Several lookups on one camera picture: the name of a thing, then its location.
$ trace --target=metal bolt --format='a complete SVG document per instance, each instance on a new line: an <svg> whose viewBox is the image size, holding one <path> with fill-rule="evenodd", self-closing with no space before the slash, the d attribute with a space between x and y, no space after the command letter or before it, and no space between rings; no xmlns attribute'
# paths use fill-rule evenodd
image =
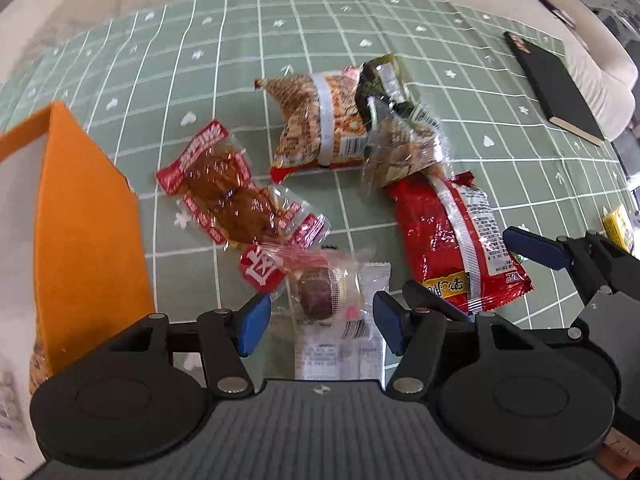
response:
<svg viewBox="0 0 640 480"><path fill-rule="evenodd" d="M218 381L217 386L226 394L239 394L249 387L249 383L242 377L223 377Z"/></svg>
<svg viewBox="0 0 640 480"><path fill-rule="evenodd" d="M582 337L582 330L577 326L572 326L566 331L566 334L569 336L569 339L580 339Z"/></svg>
<svg viewBox="0 0 640 480"><path fill-rule="evenodd" d="M394 390L401 394L417 394L424 388L424 383L415 377L401 377L396 379L393 384Z"/></svg>

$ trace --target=black book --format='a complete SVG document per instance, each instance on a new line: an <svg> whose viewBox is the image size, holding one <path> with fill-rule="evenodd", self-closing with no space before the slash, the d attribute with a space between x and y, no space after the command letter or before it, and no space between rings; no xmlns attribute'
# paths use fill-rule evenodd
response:
<svg viewBox="0 0 640 480"><path fill-rule="evenodd" d="M560 58L511 32L505 32L504 37L527 75L546 120L602 146L602 131Z"/></svg>

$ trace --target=nutrition label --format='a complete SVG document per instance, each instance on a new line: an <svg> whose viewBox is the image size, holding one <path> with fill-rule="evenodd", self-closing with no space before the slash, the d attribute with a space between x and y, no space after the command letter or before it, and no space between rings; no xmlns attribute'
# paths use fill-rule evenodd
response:
<svg viewBox="0 0 640 480"><path fill-rule="evenodd" d="M467 186L456 186L456 190L462 197L476 232L478 232L489 274L494 276L508 270L514 270L511 256L502 241L502 233L498 229L494 212L491 211L484 191L477 187Z"/></svg>

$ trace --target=table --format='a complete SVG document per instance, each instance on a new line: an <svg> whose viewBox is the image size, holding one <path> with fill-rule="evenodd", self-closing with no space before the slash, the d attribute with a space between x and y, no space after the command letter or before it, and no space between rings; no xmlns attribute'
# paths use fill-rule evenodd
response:
<svg viewBox="0 0 640 480"><path fill-rule="evenodd" d="M601 216L617 204L636 209L612 147L543 119L504 30L564 57L561 41L544 32L447 2L181 0L47 50L0 88L0 132L54 99L67 104L139 194L154 299L173 321L239 308L253 291L239 276L236 252L182 228L175 198L158 193L154 172L215 116L266 183L284 118L254 91L262 76L335 70L394 52L415 98L440 118L455 169L475 174L501 228L552 238L602 230ZM392 264L390 288L399 297L409 272L391 204L382 193L364 199L358 184L357 169L300 171L286 180L329 217L327 243L351 251L375 245L374 259ZM582 303L567 273L524 266L536 290L500 314L522 328L568 326ZM288 299L276 307L286 309ZM291 377L290 325L274 322L261 345L248 360L253 376ZM395 361L389 355L387 367Z"/></svg>

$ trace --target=yellow object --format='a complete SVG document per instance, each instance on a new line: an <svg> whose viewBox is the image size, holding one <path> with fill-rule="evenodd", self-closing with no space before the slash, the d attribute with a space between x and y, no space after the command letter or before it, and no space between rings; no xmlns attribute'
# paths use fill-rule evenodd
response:
<svg viewBox="0 0 640 480"><path fill-rule="evenodd" d="M628 253L633 250L634 230L622 204L606 215L602 224L609 240Z"/></svg>
<svg viewBox="0 0 640 480"><path fill-rule="evenodd" d="M422 284L441 298L450 298L466 292L466 272L460 270L449 276L426 280Z"/></svg>
<svg viewBox="0 0 640 480"><path fill-rule="evenodd" d="M138 200L62 103L0 136L0 164L47 134L33 286L47 374L153 312Z"/></svg>

